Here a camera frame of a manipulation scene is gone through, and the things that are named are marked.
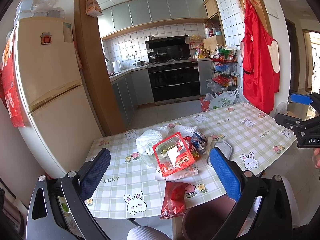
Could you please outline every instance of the floor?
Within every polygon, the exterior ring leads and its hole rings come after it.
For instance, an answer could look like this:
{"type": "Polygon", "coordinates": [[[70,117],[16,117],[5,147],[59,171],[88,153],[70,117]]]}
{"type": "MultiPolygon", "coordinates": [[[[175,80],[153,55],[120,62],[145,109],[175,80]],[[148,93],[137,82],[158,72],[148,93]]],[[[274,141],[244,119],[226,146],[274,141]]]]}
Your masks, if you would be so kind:
{"type": "MultiPolygon", "coordinates": [[[[290,103],[291,112],[302,120],[314,116],[314,110],[301,104],[290,103]]],[[[163,106],[139,109],[132,119],[129,130],[143,128],[156,123],[173,120],[201,112],[200,101],[189,101],[163,106]]],[[[315,169],[312,163],[312,149],[298,149],[297,143],[285,151],[277,161],[269,166],[264,177],[274,174],[285,176],[295,195],[301,224],[308,223],[320,205],[320,169],[315,169]]],[[[129,230],[135,227],[127,220],[96,219],[111,240],[125,240],[129,230]]],[[[141,225],[158,229],[172,238],[171,220],[160,220],[159,217],[136,219],[141,225]]]]}

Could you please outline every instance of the hand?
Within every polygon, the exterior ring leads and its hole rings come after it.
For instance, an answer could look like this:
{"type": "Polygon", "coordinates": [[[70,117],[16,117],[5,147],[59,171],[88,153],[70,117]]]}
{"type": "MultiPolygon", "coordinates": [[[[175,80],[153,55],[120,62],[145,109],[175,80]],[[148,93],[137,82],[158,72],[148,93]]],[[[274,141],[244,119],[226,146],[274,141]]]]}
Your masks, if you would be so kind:
{"type": "Polygon", "coordinates": [[[315,148],[313,151],[313,157],[312,160],[315,164],[315,168],[320,168],[320,148],[315,148]]]}

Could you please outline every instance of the pot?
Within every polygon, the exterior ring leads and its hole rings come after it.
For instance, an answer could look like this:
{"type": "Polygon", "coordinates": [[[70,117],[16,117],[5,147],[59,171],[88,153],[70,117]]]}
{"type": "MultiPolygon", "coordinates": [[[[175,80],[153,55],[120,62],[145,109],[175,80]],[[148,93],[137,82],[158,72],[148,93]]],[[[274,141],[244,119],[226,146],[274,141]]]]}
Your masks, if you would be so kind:
{"type": "Polygon", "coordinates": [[[158,61],[162,61],[165,60],[167,58],[167,54],[163,53],[163,52],[157,52],[156,54],[150,56],[153,60],[158,60],[158,61]]]}
{"type": "Polygon", "coordinates": [[[147,36],[146,39],[147,39],[147,41],[152,41],[155,39],[155,36],[154,35],[147,36]]]}
{"type": "Polygon", "coordinates": [[[137,60],[135,63],[133,63],[132,65],[135,65],[136,67],[140,67],[143,66],[143,64],[145,63],[145,61],[141,61],[141,60],[137,60]]]}

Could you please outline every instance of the oven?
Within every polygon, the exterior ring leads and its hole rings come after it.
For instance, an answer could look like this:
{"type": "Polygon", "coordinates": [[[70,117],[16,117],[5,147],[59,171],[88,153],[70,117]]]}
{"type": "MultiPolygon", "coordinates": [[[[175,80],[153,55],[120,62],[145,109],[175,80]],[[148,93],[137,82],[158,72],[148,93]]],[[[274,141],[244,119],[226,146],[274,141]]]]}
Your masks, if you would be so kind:
{"type": "Polygon", "coordinates": [[[200,96],[197,61],[180,60],[148,65],[156,105],[195,100],[200,96]]]}

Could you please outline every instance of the refrigerator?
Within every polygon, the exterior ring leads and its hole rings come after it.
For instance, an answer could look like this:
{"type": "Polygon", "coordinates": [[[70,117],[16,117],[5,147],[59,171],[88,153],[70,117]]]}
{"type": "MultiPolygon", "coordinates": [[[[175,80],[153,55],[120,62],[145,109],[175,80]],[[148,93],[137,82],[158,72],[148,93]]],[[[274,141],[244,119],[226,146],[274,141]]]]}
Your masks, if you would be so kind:
{"type": "Polygon", "coordinates": [[[51,17],[21,19],[14,60],[23,139],[50,177],[78,171],[102,134],[80,76],[71,24],[51,17]]]}

